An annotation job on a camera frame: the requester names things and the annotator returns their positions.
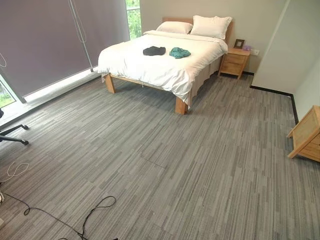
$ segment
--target wall outlet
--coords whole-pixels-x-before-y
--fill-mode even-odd
[[[251,49],[251,50],[250,50],[250,54],[251,54],[251,55],[258,56],[259,53],[260,53],[260,50],[257,50],[257,49]]]

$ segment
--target black cable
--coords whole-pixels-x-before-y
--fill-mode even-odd
[[[48,213],[47,211],[42,210],[42,209],[37,208],[37,207],[30,207],[29,204],[26,203],[25,201],[22,201],[22,200],[14,197],[14,196],[11,196],[10,194],[7,194],[7,193],[5,193],[5,192],[2,192],[2,193],[5,194],[5,195],[7,195],[7,196],[9,196],[10,198],[13,198],[13,199],[15,199],[15,200],[17,200],[17,201],[25,204],[25,205],[27,206],[27,209],[24,211],[23,215],[27,216],[27,215],[30,213],[30,210],[32,210],[32,209],[39,210],[39,211],[41,211],[41,212],[43,212],[43,213],[45,213],[45,214],[48,214],[50,217],[54,218],[54,219],[57,220],[58,222],[66,225],[67,227],[69,227],[70,229],[72,229],[79,237],[81,237],[81,240],[88,240],[87,238],[85,238],[85,228],[86,228],[86,223],[87,223],[89,217],[91,216],[91,214],[92,214],[96,209],[109,208],[109,207],[113,206],[113,205],[116,203],[116,201],[117,201],[117,199],[116,199],[114,196],[107,196],[107,197],[102,198],[101,201],[100,201],[93,209],[91,209],[90,213],[85,217],[84,223],[83,223],[83,225],[82,225],[82,233],[80,233],[80,232],[78,232],[77,230],[75,230],[72,226],[70,226],[69,224],[67,224],[67,223],[65,223],[64,221],[60,220],[59,218],[53,216],[52,214]],[[113,199],[113,202],[112,202],[110,205],[99,206],[104,200],[109,199],[109,198],[112,198],[112,199]],[[65,238],[65,237],[62,237],[62,238],[59,238],[58,240],[68,240],[68,239]]]

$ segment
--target white bedsheet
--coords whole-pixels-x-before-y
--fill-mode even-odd
[[[165,47],[166,52],[162,56],[143,55],[143,50],[151,46]],[[191,55],[175,59],[169,55],[174,47],[188,50]],[[196,76],[227,51],[227,44],[219,38],[152,30],[104,49],[98,59],[98,73],[161,87],[190,105],[189,92]]]

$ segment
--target wooden dresser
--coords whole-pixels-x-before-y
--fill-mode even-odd
[[[237,75],[239,79],[247,64],[249,51],[245,51],[237,48],[229,48],[228,54],[225,54],[222,58],[218,76],[220,73]]]
[[[320,162],[320,106],[314,105],[301,121],[291,130],[293,151],[289,158],[301,155]]]

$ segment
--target teal clothing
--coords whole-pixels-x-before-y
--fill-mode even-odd
[[[175,59],[182,59],[191,55],[188,50],[184,50],[180,47],[174,47],[169,53],[170,56],[175,57]]]

